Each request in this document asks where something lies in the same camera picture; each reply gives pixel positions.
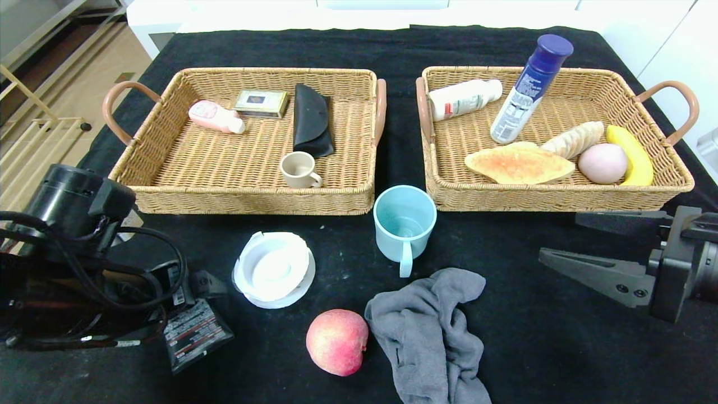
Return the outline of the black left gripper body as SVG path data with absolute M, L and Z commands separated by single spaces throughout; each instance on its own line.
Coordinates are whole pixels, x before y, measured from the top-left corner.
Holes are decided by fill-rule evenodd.
M 167 307 L 192 307 L 196 304 L 196 297 L 192 292 L 189 272 L 183 276 L 180 274 L 180 265 L 177 259 L 165 261 L 165 263 L 157 264 L 149 271 L 152 276 L 152 286 L 159 292 L 160 296 L 168 292 L 174 284 L 181 281 L 176 291 L 172 293 L 170 299 L 166 301 Z

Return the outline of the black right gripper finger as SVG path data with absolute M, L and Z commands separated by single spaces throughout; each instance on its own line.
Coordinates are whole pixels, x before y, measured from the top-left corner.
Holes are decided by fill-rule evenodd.
M 548 268 L 603 296 L 635 309 L 649 305 L 656 276 L 644 264 L 541 248 L 538 260 Z
M 580 227 L 631 238 L 656 238 L 663 236 L 672 225 L 674 217 L 664 210 L 616 210 L 615 212 L 578 212 L 575 223 Z

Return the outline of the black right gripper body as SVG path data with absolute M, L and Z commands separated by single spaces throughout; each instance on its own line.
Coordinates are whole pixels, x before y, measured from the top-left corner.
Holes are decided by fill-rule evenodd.
M 690 299 L 717 302 L 717 214 L 680 205 L 667 238 L 651 253 L 656 281 L 650 314 L 675 324 Z

